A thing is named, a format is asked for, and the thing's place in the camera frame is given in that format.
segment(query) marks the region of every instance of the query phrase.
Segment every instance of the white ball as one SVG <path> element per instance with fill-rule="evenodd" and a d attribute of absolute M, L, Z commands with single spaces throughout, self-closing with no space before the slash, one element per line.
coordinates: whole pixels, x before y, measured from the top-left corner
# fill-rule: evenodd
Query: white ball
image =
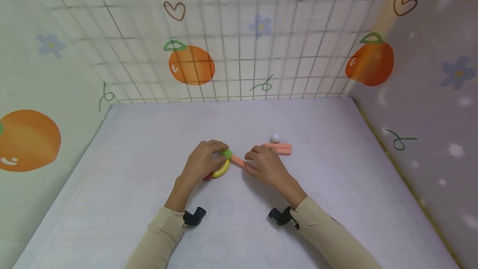
<path fill-rule="evenodd" d="M 270 137 L 270 141 L 272 143 L 279 143 L 279 141 L 280 141 L 279 133 L 272 134 L 271 137 Z"/>

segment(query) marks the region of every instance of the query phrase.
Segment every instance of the metal wire mesh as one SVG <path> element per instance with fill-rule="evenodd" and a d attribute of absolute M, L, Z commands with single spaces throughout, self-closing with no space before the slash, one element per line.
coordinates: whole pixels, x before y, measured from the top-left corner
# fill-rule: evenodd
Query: metal wire mesh
<path fill-rule="evenodd" d="M 192 25 L 172 22 L 164 1 L 39 0 L 108 90 L 128 103 L 345 95 L 346 62 L 384 2 L 195 0 L 185 7 L 198 16 Z M 258 14 L 271 18 L 270 35 L 246 30 Z M 168 39 L 208 52 L 212 79 L 196 86 L 175 80 L 160 53 Z"/>

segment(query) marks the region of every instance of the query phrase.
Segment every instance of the toy banana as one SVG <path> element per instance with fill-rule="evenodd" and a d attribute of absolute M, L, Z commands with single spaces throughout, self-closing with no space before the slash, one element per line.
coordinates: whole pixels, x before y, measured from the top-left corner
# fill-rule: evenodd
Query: toy banana
<path fill-rule="evenodd" d="M 224 162 L 224 164 L 221 166 L 220 169 L 218 169 L 217 171 L 214 171 L 212 173 L 212 177 L 213 178 L 219 178 L 220 176 L 222 176 L 223 174 L 226 173 L 227 169 L 229 168 L 229 164 L 230 164 L 230 161 L 229 160 L 226 160 L 226 162 Z"/>

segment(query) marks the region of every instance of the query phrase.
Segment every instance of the blue flower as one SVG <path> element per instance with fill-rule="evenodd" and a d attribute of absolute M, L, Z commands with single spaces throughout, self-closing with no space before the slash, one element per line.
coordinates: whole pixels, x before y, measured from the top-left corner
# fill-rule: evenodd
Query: blue flower
<path fill-rule="evenodd" d="M 260 39 L 262 35 L 270 35 L 271 30 L 271 18 L 262 18 L 261 15 L 256 15 L 254 23 L 248 25 L 248 29 L 256 33 L 256 39 Z"/>
<path fill-rule="evenodd" d="M 441 86 L 453 83 L 453 89 L 459 90 L 466 80 L 475 77 L 475 70 L 467 68 L 466 64 L 468 64 L 468 57 L 466 56 L 458 58 L 455 65 L 444 62 L 442 68 L 449 76 L 441 82 Z"/>
<path fill-rule="evenodd" d="M 66 48 L 65 43 L 60 42 L 54 33 L 48 33 L 46 36 L 38 35 L 37 40 L 42 44 L 42 46 L 38 49 L 38 53 L 41 55 L 53 53 L 53 55 L 59 59 L 61 58 L 60 50 Z"/>

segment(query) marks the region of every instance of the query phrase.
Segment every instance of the orange print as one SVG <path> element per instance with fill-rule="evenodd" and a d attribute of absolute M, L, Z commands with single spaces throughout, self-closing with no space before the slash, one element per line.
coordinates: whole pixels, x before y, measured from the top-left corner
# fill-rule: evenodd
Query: orange print
<path fill-rule="evenodd" d="M 0 169 L 33 171 L 52 163 L 60 150 L 60 130 L 34 110 L 17 110 L 0 119 Z"/>
<path fill-rule="evenodd" d="M 360 43 L 365 45 L 350 58 L 345 74 L 366 86 L 379 86 L 393 70 L 393 50 L 377 32 L 369 33 Z"/>
<path fill-rule="evenodd" d="M 164 51 L 172 51 L 169 57 L 169 70 L 176 80 L 200 86 L 211 81 L 216 67 L 211 56 L 196 46 L 186 46 L 178 40 L 170 40 L 164 45 Z"/>

